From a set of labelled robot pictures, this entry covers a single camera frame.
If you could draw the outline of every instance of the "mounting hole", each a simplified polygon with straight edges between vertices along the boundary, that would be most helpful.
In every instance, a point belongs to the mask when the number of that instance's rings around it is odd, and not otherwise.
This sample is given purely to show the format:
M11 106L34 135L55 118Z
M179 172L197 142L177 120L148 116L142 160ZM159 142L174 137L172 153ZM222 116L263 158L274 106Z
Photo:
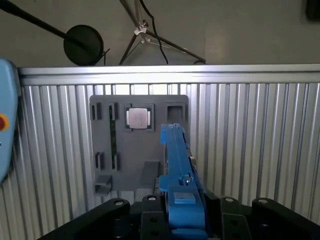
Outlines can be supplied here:
M237 232L232 233L232 237L234 239L241 239L241 235L239 233L237 233Z
M121 205L124 204L124 203L125 203L124 201L119 200L119 201L115 201L115 202L114 202L114 205L116 205L116 206L121 206Z
M148 200L150 200L150 201L154 201L156 199L157 199L156 196L148 196Z
M260 200L258 200L258 202L261 203L261 204L267 204L268 203L268 201L264 200L264 199L260 199Z
M226 200L228 203L233 203L233 202L234 202L234 200L233 200L232 198L230 198L230 197L226 198L225 200Z
M151 231L151 235L152 236L158 236L159 235L159 231L158 230L153 230L153 231Z
M238 226L239 222L237 220L231 220L230 223L234 226Z

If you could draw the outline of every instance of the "corrugated metal wall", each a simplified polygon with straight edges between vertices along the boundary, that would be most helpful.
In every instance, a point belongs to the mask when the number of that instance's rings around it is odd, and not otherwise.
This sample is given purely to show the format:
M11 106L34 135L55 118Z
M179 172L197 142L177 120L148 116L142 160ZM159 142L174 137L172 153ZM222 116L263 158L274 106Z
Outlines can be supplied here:
M209 190L244 204L272 198L320 224L318 75L310 83L301 74L290 83L286 73L279 83L242 83L239 73L227 84L202 75L191 84L92 85L108 82L105 75L78 79L83 85L70 76L22 80L14 170L0 188L0 239L36 239L110 198L134 199L94 196L88 102L101 94L187 95L190 148Z

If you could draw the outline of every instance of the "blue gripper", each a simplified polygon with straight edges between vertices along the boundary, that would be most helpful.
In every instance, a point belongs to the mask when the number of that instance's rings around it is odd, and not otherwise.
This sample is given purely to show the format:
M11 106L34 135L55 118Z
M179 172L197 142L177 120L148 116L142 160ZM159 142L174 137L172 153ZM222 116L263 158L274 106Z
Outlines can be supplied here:
M203 188L188 156L185 131L179 124L161 126L166 144L168 175L159 178L159 188L168 195L171 234L179 239L207 240Z
M0 58L0 184L8 173L21 89L14 65Z

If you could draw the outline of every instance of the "bolt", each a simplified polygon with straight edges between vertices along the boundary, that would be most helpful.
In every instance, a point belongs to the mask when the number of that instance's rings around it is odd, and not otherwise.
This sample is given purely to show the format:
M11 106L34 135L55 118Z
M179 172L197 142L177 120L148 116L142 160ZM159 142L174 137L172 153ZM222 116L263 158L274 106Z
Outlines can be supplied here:
M149 196L149 197L148 197L148 200L154 201L154 200L156 200L156 197L155 197L155 196Z
M114 202L114 205L116 205L116 206L121 206L121 205L124 204L124 203L125 203L124 201L119 200L119 201L115 201L115 202Z
M258 202L261 203L261 204L267 204L268 203L268 201L264 200L264 199L259 199Z
M233 203L233 202L234 202L234 200L233 200L232 198L229 198L229 197L226 198L225 200L226 200L227 202L229 202L229 203Z

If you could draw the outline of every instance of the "rectangular slot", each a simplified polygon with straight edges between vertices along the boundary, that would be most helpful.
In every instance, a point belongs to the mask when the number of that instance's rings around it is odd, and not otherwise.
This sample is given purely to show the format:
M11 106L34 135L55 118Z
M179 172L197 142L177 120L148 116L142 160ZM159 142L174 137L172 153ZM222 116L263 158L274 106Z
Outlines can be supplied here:
M91 120L101 120L101 102L94 103L91 105Z
M167 123L179 124L184 122L184 107L182 105L169 105L167 106Z
M116 111L115 105L109 106L109 123L110 123L110 144L111 144L111 168L116 168L117 161L117 139L116 139Z
M95 154L95 168L99 169L100 171L105 168L105 166L104 166L104 153L103 152L97 152Z

